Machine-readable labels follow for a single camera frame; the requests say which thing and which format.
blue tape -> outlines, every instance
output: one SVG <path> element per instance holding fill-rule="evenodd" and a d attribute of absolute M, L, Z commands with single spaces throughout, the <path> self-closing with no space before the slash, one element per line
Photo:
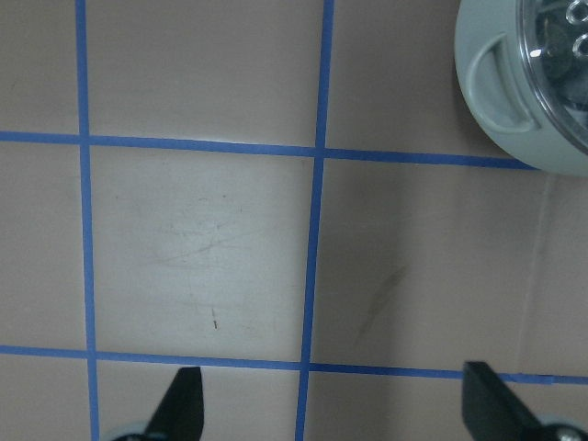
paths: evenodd
<path fill-rule="evenodd" d="M 11 356 L 49 356 L 53 358 L 86 359 L 86 351 L 75 349 L 58 349 L 52 347 L 29 347 L 0 345 L 0 354 Z"/>
<path fill-rule="evenodd" d="M 460 165 L 470 167 L 502 168 L 511 170 L 535 170 L 530 165 L 523 164 L 512 158 L 491 158 L 481 156 L 467 156 L 442 153 L 404 153 L 404 152 L 375 152 L 347 149 L 323 148 L 326 136 L 326 113 L 319 112 L 317 118 L 317 148 L 300 147 L 295 145 L 275 144 L 247 144 L 236 142 L 176 140 L 166 138 L 137 138 L 120 136 L 80 137 L 59 133 L 28 133 L 19 131 L 0 131 L 0 141 L 38 142 L 51 144 L 79 144 L 87 143 L 105 147 L 135 147 L 163 150 L 189 150 L 194 152 L 267 154 L 275 156 L 301 156 L 327 159 L 367 161 L 374 163 L 392 164 L 433 164 Z"/>
<path fill-rule="evenodd" d="M 139 147 L 164 150 L 190 150 L 194 152 L 270 154 L 276 156 L 314 156 L 314 149 L 312 149 L 312 147 L 290 145 L 244 144 L 235 142 L 117 136 L 90 136 L 89 142 L 90 145 L 106 147 Z"/>
<path fill-rule="evenodd" d="M 529 374 L 499 374 L 502 381 L 509 383 L 521 384 L 544 384 L 551 385 L 555 383 L 555 377 L 552 375 L 529 375 Z"/>
<path fill-rule="evenodd" d="M 0 131 L 0 141 L 38 142 L 45 144 L 79 144 L 78 135 L 60 133 L 28 133 L 25 131 Z"/>
<path fill-rule="evenodd" d="M 333 50 L 333 24 L 334 0 L 325 0 L 322 7 L 321 70 L 319 72 L 319 96 L 316 115 L 315 145 L 319 149 L 326 146 L 331 52 Z"/>
<path fill-rule="evenodd" d="M 314 291 L 316 288 L 319 229 L 321 224 L 322 177 L 329 107 L 329 80 L 331 52 L 333 48 L 334 0 L 324 0 L 322 6 L 321 64 L 319 72 L 319 95 L 317 99 L 314 170 L 312 175 L 311 219 L 309 246 L 306 260 L 306 285 L 304 293 L 304 318 L 302 324 L 302 348 L 300 349 L 300 378 L 296 409 L 294 439 L 303 441 L 306 424 L 306 408 L 311 373 L 312 321 L 314 317 Z"/>
<path fill-rule="evenodd" d="M 90 134 L 88 105 L 88 60 L 85 0 L 75 0 L 75 48 L 77 55 L 77 106 L 80 136 Z"/>
<path fill-rule="evenodd" d="M 410 367 L 375 367 L 312 363 L 311 371 L 337 374 L 381 375 L 389 377 L 418 377 L 424 379 L 462 379 L 460 370 L 417 369 Z"/>
<path fill-rule="evenodd" d="M 325 157 L 330 159 L 370 161 L 375 163 L 462 165 L 470 167 L 504 168 L 511 170 L 535 170 L 535 168 L 531 167 L 530 165 L 523 164 L 516 159 L 465 156 L 460 154 L 372 151 L 362 152 L 358 150 L 327 149 L 325 152 Z"/>
<path fill-rule="evenodd" d="M 98 352 L 98 360 L 128 363 L 158 363 L 180 366 L 214 366 L 218 368 L 250 368 L 272 370 L 299 370 L 300 363 L 290 361 L 247 360 L 239 358 L 215 358 L 203 356 L 162 356 L 155 354 L 129 354 L 120 352 Z"/>
<path fill-rule="evenodd" d="M 90 120 L 88 106 L 87 40 L 85 0 L 75 0 L 75 41 L 77 55 L 77 95 L 80 130 L 80 176 L 82 193 L 82 241 L 84 251 L 85 343 L 87 349 L 90 436 L 100 437 L 98 375 L 96 362 L 96 311 L 94 304 L 94 260 L 92 235 L 92 186 L 90 165 Z"/>
<path fill-rule="evenodd" d="M 554 376 L 554 384 L 571 384 L 576 386 L 588 386 L 588 377 Z"/>

scuff mark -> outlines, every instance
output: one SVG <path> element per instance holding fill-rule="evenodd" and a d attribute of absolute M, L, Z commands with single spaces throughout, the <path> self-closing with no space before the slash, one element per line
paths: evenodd
<path fill-rule="evenodd" d="M 208 245 L 197 248 L 196 250 L 192 250 L 192 251 L 189 251 L 187 253 L 182 253 L 182 254 L 175 254 L 170 257 L 166 257 L 164 259 L 158 259 L 157 264 L 167 264 L 167 263 L 170 263 L 174 260 L 184 259 L 184 258 L 190 257 L 192 255 L 204 253 L 204 252 L 207 252 L 207 251 L 211 250 L 212 248 L 220 246 L 220 245 L 222 245 L 225 248 L 231 248 L 229 245 L 226 245 L 226 243 L 236 241 L 237 239 L 241 239 L 243 237 L 253 236 L 253 235 L 259 234 L 261 232 L 265 232 L 265 231 L 266 231 L 265 229 L 260 229 L 260 230 L 254 231 L 254 232 L 243 232 L 240 234 L 235 234 L 234 236 L 226 237 L 224 239 L 215 240 L 215 241 L 210 242 Z"/>
<path fill-rule="evenodd" d="M 379 285 L 378 289 L 376 289 L 376 291 L 371 297 L 371 303 L 369 305 L 369 308 L 367 309 L 366 319 L 363 321 L 361 327 L 359 328 L 359 333 L 357 334 L 357 338 L 354 342 L 354 345 L 356 345 L 359 342 L 359 340 L 361 340 L 369 332 L 369 330 L 374 324 L 374 321 L 390 303 L 390 300 L 392 299 L 392 294 L 394 293 L 394 289 L 406 277 L 407 270 L 407 266 L 400 267 L 392 274 L 390 274 Z"/>

metal ring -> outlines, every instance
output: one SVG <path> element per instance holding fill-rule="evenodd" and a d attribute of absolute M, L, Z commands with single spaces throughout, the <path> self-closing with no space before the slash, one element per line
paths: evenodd
<path fill-rule="evenodd" d="M 573 46 L 571 47 L 571 51 L 573 52 L 574 57 L 578 60 L 588 60 L 588 34 L 582 34 L 580 37 L 573 42 Z"/>
<path fill-rule="evenodd" d="M 578 6 L 585 8 L 585 13 L 581 18 L 577 18 L 574 14 Z M 574 0 L 571 2 L 566 10 L 566 19 L 571 25 L 581 25 L 588 22 L 588 0 Z"/>
<path fill-rule="evenodd" d="M 569 427 L 561 427 L 556 433 L 558 441 L 582 441 L 581 435 Z"/>

transparent lid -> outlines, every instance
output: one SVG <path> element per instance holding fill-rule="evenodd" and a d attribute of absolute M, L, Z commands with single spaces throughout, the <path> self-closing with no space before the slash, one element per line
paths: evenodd
<path fill-rule="evenodd" d="M 519 0 L 527 76 L 549 118 L 588 153 L 588 0 Z"/>

dark stain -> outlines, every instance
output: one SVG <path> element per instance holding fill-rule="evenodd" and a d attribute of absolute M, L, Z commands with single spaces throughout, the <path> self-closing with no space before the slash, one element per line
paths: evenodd
<path fill-rule="evenodd" d="M 379 285 L 378 289 L 376 289 L 374 294 L 371 296 L 371 303 L 367 309 L 366 318 L 359 328 L 355 345 L 369 332 L 374 324 L 374 321 L 384 311 L 386 306 L 388 306 L 390 300 L 392 299 L 392 294 L 394 294 L 394 289 L 406 277 L 407 271 L 407 266 L 402 266 L 395 270 Z"/>
<path fill-rule="evenodd" d="M 214 329 L 219 329 L 219 324 L 217 323 L 217 314 L 214 313 L 214 308 L 212 309 L 212 322 L 214 323 Z"/>

